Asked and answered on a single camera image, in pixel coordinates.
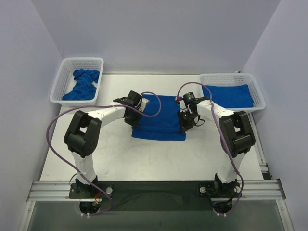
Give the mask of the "blue towel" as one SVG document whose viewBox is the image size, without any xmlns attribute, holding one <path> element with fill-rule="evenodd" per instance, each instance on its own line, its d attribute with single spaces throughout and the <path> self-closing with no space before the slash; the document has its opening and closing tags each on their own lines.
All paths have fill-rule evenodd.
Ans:
<svg viewBox="0 0 308 231">
<path fill-rule="evenodd" d="M 155 117 L 142 116 L 137 127 L 132 128 L 132 137 L 155 141 L 185 141 L 186 134 L 180 132 L 180 122 L 177 112 L 180 105 L 176 103 L 175 96 L 159 95 L 158 97 L 145 94 L 144 98 L 150 103 L 143 113 L 153 115 L 160 109 Z"/>
<path fill-rule="evenodd" d="M 210 86 L 212 101 L 224 108 L 251 108 L 254 101 L 247 84 L 239 86 Z"/>
</svg>

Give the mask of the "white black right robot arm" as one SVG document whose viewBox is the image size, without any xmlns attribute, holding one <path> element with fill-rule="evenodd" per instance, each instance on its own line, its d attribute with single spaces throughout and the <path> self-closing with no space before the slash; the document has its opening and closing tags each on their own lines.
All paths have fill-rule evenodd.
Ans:
<svg viewBox="0 0 308 231">
<path fill-rule="evenodd" d="M 245 154 L 255 145 L 256 139 L 245 111 L 226 109 L 206 97 L 196 98 L 191 92 L 183 96 L 184 109 L 178 111 L 180 133 L 197 126 L 195 119 L 202 116 L 215 123 L 223 151 L 226 153 L 222 166 L 215 175 L 219 184 L 235 182 Z"/>
</svg>

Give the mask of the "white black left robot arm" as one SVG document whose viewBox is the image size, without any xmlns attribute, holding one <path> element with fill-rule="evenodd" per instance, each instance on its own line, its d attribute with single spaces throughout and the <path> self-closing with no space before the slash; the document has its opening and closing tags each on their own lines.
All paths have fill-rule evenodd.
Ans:
<svg viewBox="0 0 308 231">
<path fill-rule="evenodd" d="M 97 182 L 92 154 L 98 145 L 101 128 L 118 119 L 124 119 L 125 123 L 137 127 L 140 113 L 149 102 L 140 94 L 130 91 L 127 97 L 113 100 L 106 108 L 75 112 L 64 136 L 64 143 L 81 172 L 77 174 L 77 183 L 89 186 L 90 182 Z"/>
</svg>

